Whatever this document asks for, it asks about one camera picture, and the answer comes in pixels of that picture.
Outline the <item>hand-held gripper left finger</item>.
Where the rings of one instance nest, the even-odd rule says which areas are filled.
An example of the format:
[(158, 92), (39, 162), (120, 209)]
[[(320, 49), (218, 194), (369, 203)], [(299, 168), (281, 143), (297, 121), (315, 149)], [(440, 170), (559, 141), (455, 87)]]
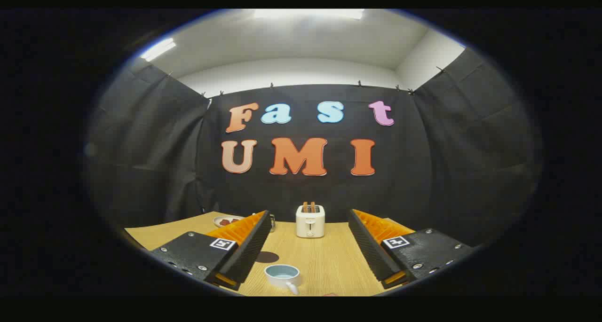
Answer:
[(185, 232), (149, 253), (196, 281), (237, 291), (271, 228), (270, 212), (262, 211), (208, 233)]

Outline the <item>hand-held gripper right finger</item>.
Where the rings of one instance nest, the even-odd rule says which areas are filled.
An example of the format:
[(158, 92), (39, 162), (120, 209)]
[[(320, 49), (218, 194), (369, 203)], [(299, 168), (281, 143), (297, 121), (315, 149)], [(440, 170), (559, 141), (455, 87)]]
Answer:
[(473, 247), (434, 228), (412, 230), (357, 209), (350, 209), (348, 224), (384, 289), (430, 277), (473, 253)]

